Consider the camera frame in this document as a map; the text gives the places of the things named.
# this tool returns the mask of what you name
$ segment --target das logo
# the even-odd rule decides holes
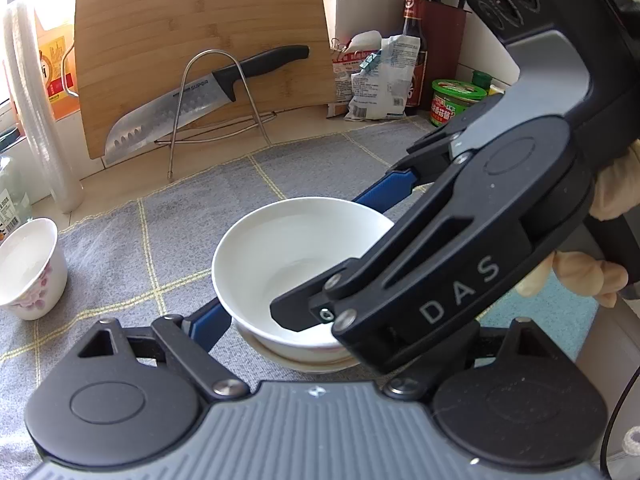
[[[492,262],[491,256],[485,256],[478,262],[476,271],[485,283],[489,283],[498,276],[500,267],[498,267],[498,264],[495,262]],[[471,286],[466,285],[462,280],[454,280],[451,284],[451,288],[456,301],[456,306],[461,306],[462,301],[467,296],[474,296],[476,294],[476,290]],[[442,319],[445,311],[439,301],[431,300],[420,307],[420,313],[429,323],[435,324]]]

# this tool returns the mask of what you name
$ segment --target glass jar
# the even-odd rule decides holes
[[[8,155],[0,155],[0,244],[32,218],[31,203],[17,163]]]

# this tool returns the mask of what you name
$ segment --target blue clip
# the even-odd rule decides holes
[[[391,171],[353,201],[384,213],[411,195],[417,181],[411,170]]]
[[[199,346],[209,352],[231,326],[231,316],[218,298],[186,317],[182,329]]]

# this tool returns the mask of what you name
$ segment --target pink flower pattern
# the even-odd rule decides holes
[[[38,279],[33,283],[33,285],[28,288],[28,290],[18,298],[15,303],[12,303],[10,306],[16,308],[25,308],[27,310],[31,310],[33,308],[37,308],[39,310],[44,308],[44,297],[47,295],[47,282],[49,278],[47,277],[51,273],[51,263],[47,262],[44,270],[38,276]]]

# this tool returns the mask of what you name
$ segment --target white bowl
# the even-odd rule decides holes
[[[392,225],[373,209],[337,198],[292,198],[261,207],[220,240],[211,263],[213,286],[236,323],[271,352],[306,364],[343,361],[350,354],[332,336],[331,324],[286,330],[271,318],[271,301],[347,258],[361,257]]]
[[[66,285],[66,261],[58,228],[37,218],[17,228],[0,245],[0,306],[22,319],[51,310]]]
[[[298,372],[304,372],[305,374],[329,374],[332,372],[339,372],[340,370],[345,370],[347,368],[351,368],[360,364],[358,360],[351,355],[349,355],[349,357],[347,357],[346,359],[342,359],[333,363],[300,363],[298,361],[291,361],[290,359],[286,359],[269,350],[265,345],[260,343],[260,341],[258,341],[251,332],[249,332],[238,323],[234,323],[234,327],[236,328],[236,330],[238,330],[238,333],[242,336],[242,339],[244,339],[244,341],[251,348],[257,351],[258,354],[266,357],[276,364],[284,366],[285,368],[291,368],[292,370],[296,370]]]

